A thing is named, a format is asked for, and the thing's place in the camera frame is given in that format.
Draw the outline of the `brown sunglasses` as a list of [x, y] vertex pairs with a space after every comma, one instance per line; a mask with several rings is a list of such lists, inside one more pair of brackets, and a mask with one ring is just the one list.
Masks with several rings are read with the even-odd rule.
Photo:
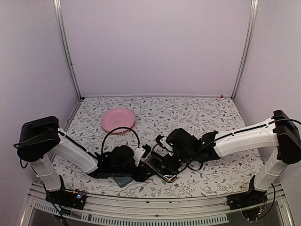
[[151, 158], [150, 164], [155, 172], [166, 182], [172, 183], [177, 179], [177, 175], [173, 173], [169, 168], [165, 167], [157, 158]]

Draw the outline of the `black glasses case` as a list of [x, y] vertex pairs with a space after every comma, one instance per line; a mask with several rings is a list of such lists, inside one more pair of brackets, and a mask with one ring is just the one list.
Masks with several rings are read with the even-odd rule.
[[146, 164], [164, 181], [172, 183], [177, 179], [176, 173], [172, 172], [164, 165], [164, 159], [161, 155], [152, 152], [151, 156], [146, 160]]

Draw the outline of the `grey case green lining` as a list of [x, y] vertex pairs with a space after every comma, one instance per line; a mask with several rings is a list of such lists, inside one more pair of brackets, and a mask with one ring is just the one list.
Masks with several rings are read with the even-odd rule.
[[124, 176], [124, 177], [113, 176], [112, 178], [115, 180], [115, 182], [120, 188], [125, 187], [126, 185], [128, 185], [133, 181], [133, 178], [130, 176]]

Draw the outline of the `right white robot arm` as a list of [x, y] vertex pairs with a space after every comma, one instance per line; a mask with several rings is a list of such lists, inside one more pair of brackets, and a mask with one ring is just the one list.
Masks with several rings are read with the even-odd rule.
[[213, 131], [201, 138], [189, 134], [182, 128], [174, 129], [168, 136], [159, 135], [156, 143], [176, 157], [179, 163], [166, 166], [176, 174], [193, 161], [200, 164], [218, 160], [241, 151], [273, 147], [274, 151], [261, 171], [250, 181], [250, 190], [243, 195], [247, 205], [254, 205], [270, 184], [281, 175], [290, 164], [301, 160], [300, 122], [290, 119], [283, 111], [276, 110], [273, 116], [257, 124], [232, 131]]

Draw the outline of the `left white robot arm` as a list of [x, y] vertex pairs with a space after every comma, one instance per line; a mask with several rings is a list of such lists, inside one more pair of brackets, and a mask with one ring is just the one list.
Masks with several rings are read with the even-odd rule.
[[63, 181], [50, 163], [49, 152], [66, 159], [95, 179], [131, 177], [136, 182], [144, 182], [155, 173], [142, 161], [151, 151], [149, 145], [138, 145], [135, 150], [121, 145], [110, 152], [91, 153], [60, 128], [55, 116], [26, 122], [21, 128], [18, 143], [13, 146], [19, 159], [33, 168], [59, 204], [66, 204], [70, 194], [63, 189]]

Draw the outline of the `pink plate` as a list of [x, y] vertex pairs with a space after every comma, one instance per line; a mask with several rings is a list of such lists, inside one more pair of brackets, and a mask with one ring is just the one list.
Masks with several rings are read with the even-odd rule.
[[119, 127], [131, 128], [134, 124], [135, 114], [126, 108], [111, 109], [101, 118], [101, 126], [106, 132], [110, 132]]

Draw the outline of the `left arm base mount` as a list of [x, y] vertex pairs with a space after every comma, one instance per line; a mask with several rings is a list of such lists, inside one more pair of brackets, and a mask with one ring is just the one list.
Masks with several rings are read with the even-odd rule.
[[58, 191], [50, 192], [47, 190], [45, 200], [52, 204], [69, 207], [73, 209], [83, 210], [86, 203], [86, 192], [84, 190], [75, 189], [67, 191], [63, 182], [63, 178], [59, 176], [61, 187]]

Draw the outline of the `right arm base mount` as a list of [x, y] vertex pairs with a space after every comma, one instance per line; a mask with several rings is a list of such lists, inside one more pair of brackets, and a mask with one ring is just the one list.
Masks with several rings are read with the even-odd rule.
[[248, 214], [247, 210], [244, 211], [242, 216], [249, 222], [258, 221], [262, 218], [264, 218], [266, 215], [269, 214], [269, 212], [272, 210], [275, 200], [276, 200], [276, 189], [273, 183], [271, 183], [271, 186], [273, 188], [273, 201], [268, 210], [266, 210], [267, 207], [267, 191], [257, 191], [254, 187], [254, 181], [255, 176], [253, 176], [249, 183], [248, 191], [238, 193], [238, 194], [231, 194], [227, 196], [227, 205], [229, 206], [230, 210], [237, 210], [241, 208], [250, 207], [253, 205], [257, 205], [260, 203], [263, 203], [263, 207], [258, 209], [258, 212], [256, 214], [250, 215]]

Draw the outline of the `front aluminium rail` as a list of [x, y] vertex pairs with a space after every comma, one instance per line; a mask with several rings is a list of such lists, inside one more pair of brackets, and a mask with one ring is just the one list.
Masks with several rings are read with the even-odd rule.
[[22, 226], [292, 226], [293, 217], [281, 185], [268, 201], [232, 210], [227, 196], [126, 198], [87, 194], [84, 209], [54, 207], [43, 185], [32, 183], [21, 216]]

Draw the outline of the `right aluminium frame post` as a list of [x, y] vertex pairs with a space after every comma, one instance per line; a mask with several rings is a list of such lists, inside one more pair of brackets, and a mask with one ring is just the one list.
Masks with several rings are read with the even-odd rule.
[[243, 47], [243, 52], [241, 56], [241, 60], [238, 67], [237, 76], [235, 79], [233, 91], [231, 93], [231, 99], [235, 102], [235, 100], [238, 97], [239, 88], [243, 79], [244, 71], [246, 68], [246, 63], [248, 59], [249, 49], [252, 42], [254, 27], [256, 23], [256, 16], [257, 16], [257, 9], [258, 9], [258, 0], [251, 0], [251, 6], [250, 6], [250, 13], [249, 13], [249, 19], [247, 23], [247, 31], [246, 31], [246, 38], [245, 43]]

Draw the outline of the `aluminium frame post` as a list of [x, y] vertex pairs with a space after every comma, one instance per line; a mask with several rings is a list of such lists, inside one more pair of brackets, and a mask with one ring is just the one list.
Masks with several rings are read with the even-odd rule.
[[73, 86], [73, 89], [75, 91], [75, 95], [77, 99], [80, 101], [82, 99], [82, 95], [79, 89], [79, 84], [78, 80], [75, 75], [75, 70], [73, 67], [73, 62], [70, 54], [70, 49], [68, 45], [68, 40], [67, 40], [67, 34], [65, 31], [65, 26], [64, 26], [64, 21], [63, 21], [63, 11], [62, 11], [62, 5], [60, 0], [54, 0], [54, 10], [55, 10], [55, 16], [56, 16], [56, 21], [57, 21], [57, 26], [59, 30], [59, 35], [63, 47], [63, 52], [65, 56], [65, 60], [67, 63], [67, 69], [70, 75], [71, 83]]
[[241, 60], [238, 67], [237, 76], [235, 79], [233, 91], [231, 93], [231, 99], [235, 102], [235, 100], [238, 97], [239, 88], [243, 79], [244, 71], [246, 68], [246, 63], [248, 59], [249, 49], [252, 42], [254, 27], [256, 23], [256, 16], [257, 16], [257, 9], [258, 9], [258, 0], [251, 0], [251, 6], [250, 6], [250, 13], [249, 13], [249, 19], [247, 23], [247, 31], [246, 31], [246, 38], [245, 43], [243, 47], [243, 52], [241, 56]]

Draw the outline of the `left aluminium frame post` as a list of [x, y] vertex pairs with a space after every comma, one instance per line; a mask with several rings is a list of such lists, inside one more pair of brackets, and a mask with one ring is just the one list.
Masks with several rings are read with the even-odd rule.
[[56, 21], [57, 21], [57, 26], [59, 30], [59, 35], [63, 47], [63, 52], [65, 56], [65, 60], [67, 63], [67, 69], [70, 75], [71, 83], [73, 86], [73, 89], [75, 91], [75, 95], [77, 99], [80, 101], [82, 99], [82, 95], [79, 89], [79, 84], [78, 80], [75, 75], [75, 70], [73, 67], [73, 62], [70, 54], [70, 49], [68, 45], [68, 40], [67, 40], [67, 34], [65, 31], [65, 26], [64, 26], [64, 21], [63, 21], [63, 11], [62, 11], [62, 5], [60, 0], [54, 0], [54, 10], [55, 10], [55, 16], [56, 16]]

